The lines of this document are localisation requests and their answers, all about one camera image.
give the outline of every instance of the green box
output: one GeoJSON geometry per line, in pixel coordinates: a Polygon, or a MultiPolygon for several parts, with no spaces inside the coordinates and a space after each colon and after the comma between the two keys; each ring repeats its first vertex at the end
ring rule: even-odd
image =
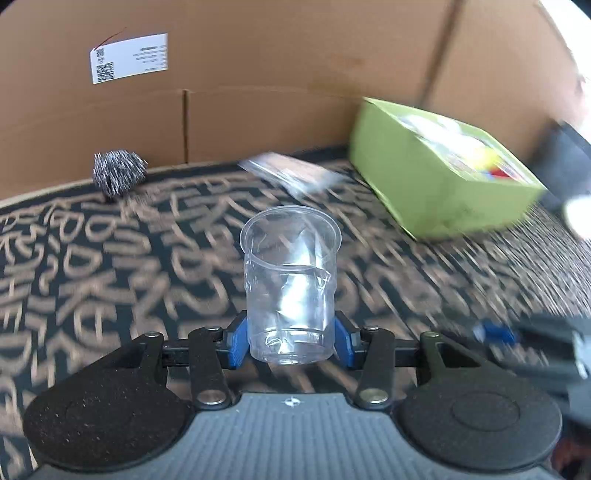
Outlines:
{"type": "Polygon", "coordinates": [[[415,238],[442,239],[494,229],[520,220],[545,191],[538,179],[485,131],[458,122],[462,132],[483,140],[531,183],[477,179],[458,172],[397,117],[440,116],[366,98],[350,145],[350,160],[392,213],[415,238]]]}

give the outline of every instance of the cardboard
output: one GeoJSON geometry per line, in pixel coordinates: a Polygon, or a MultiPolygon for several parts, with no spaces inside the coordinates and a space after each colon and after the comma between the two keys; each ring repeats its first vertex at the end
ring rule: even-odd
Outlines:
{"type": "Polygon", "coordinates": [[[553,121],[580,121],[583,102],[537,0],[465,0],[423,107],[484,129],[527,163],[553,121]]]}
{"type": "Polygon", "coordinates": [[[101,151],[135,151],[151,167],[182,163],[182,103],[180,92],[157,92],[4,131],[0,196],[89,178],[101,151]]]}
{"type": "Polygon", "coordinates": [[[346,145],[361,102],[303,90],[223,89],[189,96],[189,159],[235,161],[346,145]]]}
{"type": "Polygon", "coordinates": [[[115,148],[157,167],[345,144],[364,96],[426,98],[523,159],[578,113],[532,1],[18,0],[0,15],[0,197],[89,178],[115,148]],[[167,71],[92,84],[91,49],[156,33],[167,71]]]}
{"type": "Polygon", "coordinates": [[[189,162],[346,144],[364,96],[416,104],[452,3],[189,2],[189,162]]]}
{"type": "Polygon", "coordinates": [[[0,197],[88,178],[98,150],[154,167],[347,143],[362,96],[418,101],[452,2],[18,0],[0,16],[0,197]],[[92,48],[156,33],[166,72],[92,84],[92,48]]]}

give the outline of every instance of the cardboard seam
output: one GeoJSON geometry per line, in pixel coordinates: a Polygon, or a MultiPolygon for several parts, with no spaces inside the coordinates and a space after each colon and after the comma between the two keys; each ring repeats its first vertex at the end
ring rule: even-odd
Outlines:
{"type": "Polygon", "coordinates": [[[63,112],[58,115],[47,115],[47,116],[44,116],[41,118],[35,118],[35,120],[31,120],[31,121],[25,122],[23,124],[13,125],[11,127],[3,129],[0,131],[0,140],[4,139],[5,137],[8,137],[10,135],[19,134],[20,132],[26,131],[30,128],[40,127],[46,123],[63,120],[68,117],[78,116],[78,115],[81,115],[85,112],[91,112],[92,110],[96,110],[98,108],[108,107],[109,105],[121,105],[123,103],[133,103],[137,100],[140,100],[140,99],[148,97],[148,96],[157,96],[157,95],[163,95],[163,94],[168,94],[168,93],[178,93],[178,92],[179,92],[179,90],[177,90],[177,89],[155,90],[153,92],[143,93],[142,95],[136,95],[133,97],[126,97],[126,98],[119,98],[117,100],[105,100],[105,101],[101,101],[101,102],[90,103],[88,105],[85,105],[85,106],[75,109],[75,110],[68,110],[67,112],[63,112]]]}
{"type": "Polygon", "coordinates": [[[189,164],[189,91],[183,90],[183,156],[189,164]]]}
{"type": "Polygon", "coordinates": [[[439,74],[441,72],[447,52],[452,47],[453,34],[460,20],[462,9],[465,3],[466,0],[454,0],[449,9],[449,14],[447,15],[446,21],[441,30],[441,34],[439,35],[439,40],[437,42],[435,52],[433,53],[433,58],[429,67],[427,68],[427,73],[425,74],[423,91],[418,97],[417,105],[419,108],[425,107],[428,98],[431,96],[436,81],[439,78],[439,74]]]}

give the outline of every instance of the patterned rug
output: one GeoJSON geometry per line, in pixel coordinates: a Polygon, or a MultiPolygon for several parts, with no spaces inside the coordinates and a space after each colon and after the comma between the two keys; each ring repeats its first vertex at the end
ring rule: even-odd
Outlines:
{"type": "MultiPolygon", "coordinates": [[[[337,308],[357,324],[413,338],[484,318],[591,316],[591,247],[545,211],[499,232],[416,242],[347,161],[325,165],[353,181],[299,203],[343,232],[337,308]]],[[[39,392],[142,332],[172,339],[226,326],[245,308],[241,228],[292,203],[283,189],[220,166],[153,175],[116,204],[84,186],[1,211],[0,478],[35,466],[21,415],[39,392]]],[[[228,378],[236,390],[287,393],[353,391],[357,382],[333,361],[277,368],[248,359],[228,378]]],[[[169,387],[188,397],[186,379],[176,372],[169,387]]],[[[413,376],[397,381],[403,396],[413,376]]]]}

